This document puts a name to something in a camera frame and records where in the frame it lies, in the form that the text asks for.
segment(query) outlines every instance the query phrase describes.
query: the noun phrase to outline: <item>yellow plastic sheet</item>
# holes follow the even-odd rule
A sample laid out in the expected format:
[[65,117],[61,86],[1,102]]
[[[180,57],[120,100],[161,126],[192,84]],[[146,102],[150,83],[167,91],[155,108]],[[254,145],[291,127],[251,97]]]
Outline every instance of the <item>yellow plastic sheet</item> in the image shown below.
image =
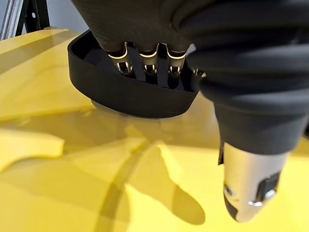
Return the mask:
[[225,209],[219,132],[198,95],[170,119],[126,116],[70,83],[67,45],[45,30],[0,42],[1,232],[307,232],[309,142],[253,221]]

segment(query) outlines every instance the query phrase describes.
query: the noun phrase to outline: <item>black rubber sleeve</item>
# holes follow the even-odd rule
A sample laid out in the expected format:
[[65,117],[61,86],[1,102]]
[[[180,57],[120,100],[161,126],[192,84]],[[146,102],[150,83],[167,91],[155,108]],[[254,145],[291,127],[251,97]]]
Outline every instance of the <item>black rubber sleeve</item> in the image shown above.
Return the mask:
[[293,150],[309,118],[309,1],[217,1],[182,21],[205,70],[221,139],[257,154]]

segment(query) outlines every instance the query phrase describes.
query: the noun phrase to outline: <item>black plastic tray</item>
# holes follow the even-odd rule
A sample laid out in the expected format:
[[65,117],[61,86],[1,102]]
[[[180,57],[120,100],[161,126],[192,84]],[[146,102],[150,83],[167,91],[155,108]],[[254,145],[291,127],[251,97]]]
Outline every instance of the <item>black plastic tray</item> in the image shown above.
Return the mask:
[[137,50],[129,44],[135,75],[121,75],[90,31],[68,46],[70,79],[84,95],[116,111],[141,117],[172,117],[186,112],[198,90],[198,78],[186,62],[179,81],[168,75],[167,52],[159,46],[157,81],[145,76]]

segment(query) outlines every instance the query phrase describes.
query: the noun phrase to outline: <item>metal frame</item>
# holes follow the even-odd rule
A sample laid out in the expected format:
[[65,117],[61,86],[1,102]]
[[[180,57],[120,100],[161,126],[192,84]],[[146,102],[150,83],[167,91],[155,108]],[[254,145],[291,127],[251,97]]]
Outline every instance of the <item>metal frame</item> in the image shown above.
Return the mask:
[[27,33],[50,26],[46,0],[8,0],[0,40],[21,35],[24,25]]

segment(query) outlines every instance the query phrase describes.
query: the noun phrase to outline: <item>robotic hand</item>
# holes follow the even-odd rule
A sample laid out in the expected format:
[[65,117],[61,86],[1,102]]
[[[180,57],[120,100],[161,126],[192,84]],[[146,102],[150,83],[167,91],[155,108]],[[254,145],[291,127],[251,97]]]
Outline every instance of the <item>robotic hand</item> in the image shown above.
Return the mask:
[[[276,195],[284,163],[309,118],[308,0],[72,0],[119,72],[126,42],[155,75],[158,43],[169,74],[184,59],[213,101],[225,166],[224,200],[238,222]],[[190,44],[196,50],[186,57]]]

